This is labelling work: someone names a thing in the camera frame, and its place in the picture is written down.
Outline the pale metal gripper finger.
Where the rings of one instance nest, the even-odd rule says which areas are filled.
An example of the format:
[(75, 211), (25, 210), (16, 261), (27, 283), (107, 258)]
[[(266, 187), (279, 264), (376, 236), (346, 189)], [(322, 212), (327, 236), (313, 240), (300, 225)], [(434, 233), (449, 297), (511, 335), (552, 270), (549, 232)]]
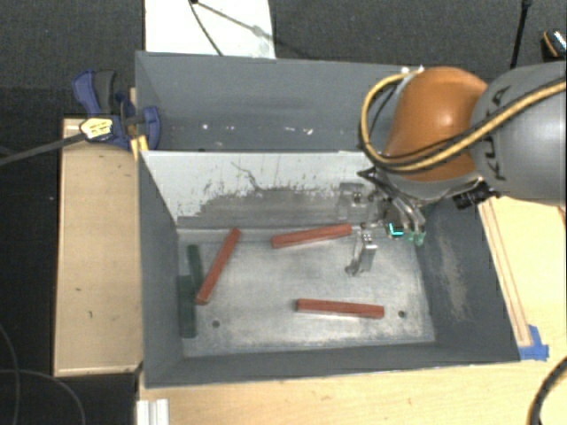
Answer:
[(377, 242), (368, 232), (361, 234), (360, 271), (369, 272), (377, 253)]
[(361, 269), (361, 251), (362, 251), (362, 241), (361, 235), (358, 234), (353, 242), (352, 257), (348, 265), (345, 267), (345, 271), (349, 276), (356, 276)]

